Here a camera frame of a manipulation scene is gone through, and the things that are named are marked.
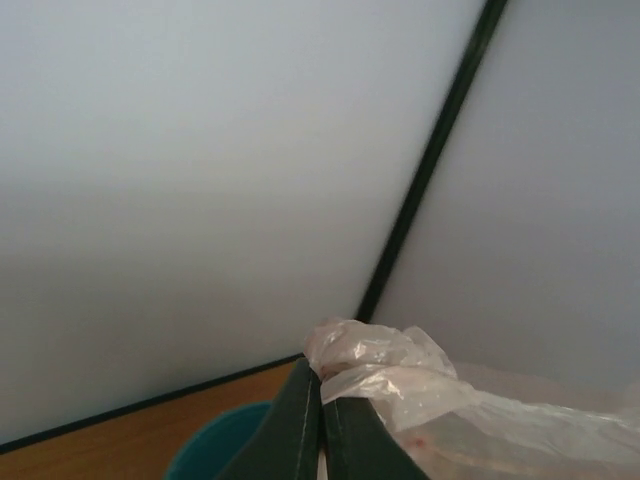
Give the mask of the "translucent pink plastic trash bag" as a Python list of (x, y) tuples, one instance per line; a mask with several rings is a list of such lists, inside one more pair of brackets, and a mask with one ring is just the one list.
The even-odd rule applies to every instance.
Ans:
[(333, 319), (305, 356), (325, 406), (362, 400), (434, 479), (635, 479), (639, 390), (620, 395), (453, 362), (423, 330)]

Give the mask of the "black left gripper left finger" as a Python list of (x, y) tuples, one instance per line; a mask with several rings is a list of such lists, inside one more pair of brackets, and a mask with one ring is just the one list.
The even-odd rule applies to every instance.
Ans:
[(220, 479), (315, 479), (320, 450), (319, 379), (305, 359), (287, 381), (248, 443), (218, 475)]

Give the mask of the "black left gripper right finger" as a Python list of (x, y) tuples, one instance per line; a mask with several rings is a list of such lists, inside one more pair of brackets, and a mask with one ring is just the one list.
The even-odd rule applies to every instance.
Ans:
[(428, 480), (392, 438), (369, 400), (339, 398), (323, 406), (330, 480)]

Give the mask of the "teal plastic trash bin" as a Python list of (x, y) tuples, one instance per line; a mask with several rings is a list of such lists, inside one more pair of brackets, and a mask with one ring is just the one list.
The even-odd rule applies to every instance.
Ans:
[(164, 478), (214, 479), (257, 432), (270, 407), (269, 401), (257, 402), (218, 415), (181, 447)]

